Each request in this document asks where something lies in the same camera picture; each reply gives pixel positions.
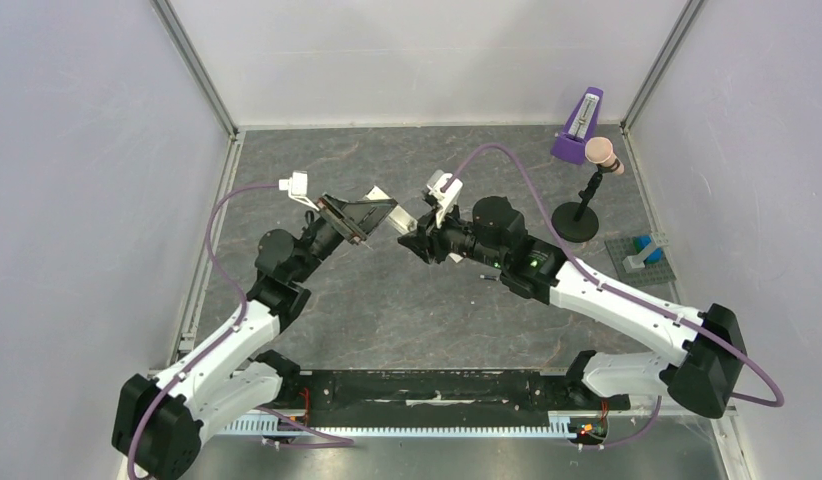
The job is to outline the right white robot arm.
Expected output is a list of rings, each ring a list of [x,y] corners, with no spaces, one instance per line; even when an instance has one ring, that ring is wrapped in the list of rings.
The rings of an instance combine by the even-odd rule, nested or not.
[[[581,352],[564,382],[572,405],[667,395],[702,417],[724,415],[743,368],[738,356],[746,351],[731,309],[667,302],[571,260],[562,248],[529,234],[523,214],[505,197],[477,201],[469,220],[457,209],[432,210],[398,242],[427,264],[453,258],[495,268],[511,293],[585,315],[647,347],[640,354]]]

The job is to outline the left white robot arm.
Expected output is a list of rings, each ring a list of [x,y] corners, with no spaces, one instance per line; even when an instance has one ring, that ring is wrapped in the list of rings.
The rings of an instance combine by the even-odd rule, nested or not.
[[[361,244],[397,207],[390,197],[345,201],[321,196],[300,235],[284,229],[258,243],[256,279],[240,304],[199,346],[153,377],[136,374],[121,388],[112,445],[136,478],[178,479],[204,444],[249,411],[300,398],[299,379],[249,358],[304,310],[304,282],[343,243]]]

